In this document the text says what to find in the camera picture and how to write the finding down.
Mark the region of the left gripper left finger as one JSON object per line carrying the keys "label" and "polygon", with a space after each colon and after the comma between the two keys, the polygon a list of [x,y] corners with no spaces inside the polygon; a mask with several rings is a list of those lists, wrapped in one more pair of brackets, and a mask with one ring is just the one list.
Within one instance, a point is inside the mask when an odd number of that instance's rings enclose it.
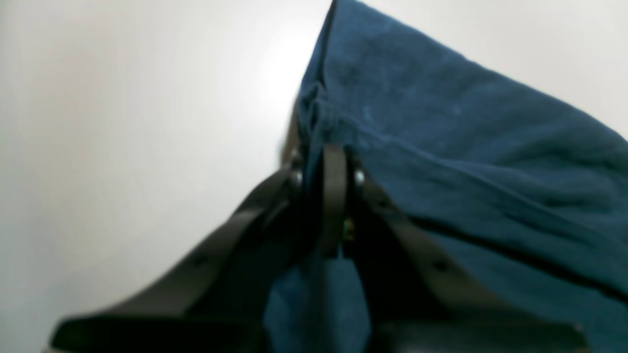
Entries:
{"label": "left gripper left finger", "polygon": [[59,322],[52,353],[266,353],[273,285],[307,259],[307,148],[258,184],[218,229],[147,288]]}

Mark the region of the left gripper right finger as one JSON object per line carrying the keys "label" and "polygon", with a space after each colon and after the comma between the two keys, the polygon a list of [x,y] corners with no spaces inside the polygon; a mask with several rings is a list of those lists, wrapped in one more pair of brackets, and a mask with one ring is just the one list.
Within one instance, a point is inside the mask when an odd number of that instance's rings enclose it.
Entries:
{"label": "left gripper right finger", "polygon": [[355,264],[372,324],[368,353],[587,353],[570,324],[501,299],[394,204],[356,152],[343,150],[348,219],[343,254]]}

